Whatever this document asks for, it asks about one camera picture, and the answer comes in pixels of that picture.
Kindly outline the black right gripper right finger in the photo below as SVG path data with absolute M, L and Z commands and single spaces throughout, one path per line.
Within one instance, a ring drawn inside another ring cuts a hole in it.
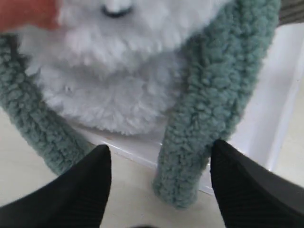
M 227 228 L 302 228 L 304 189 L 265 169 L 229 143 L 211 149 L 212 188 Z

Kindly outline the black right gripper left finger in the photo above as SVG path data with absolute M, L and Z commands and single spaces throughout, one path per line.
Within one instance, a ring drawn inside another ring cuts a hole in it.
M 95 147 L 37 191 L 0 208 L 2 228 L 98 228 L 112 181 L 111 153 Z

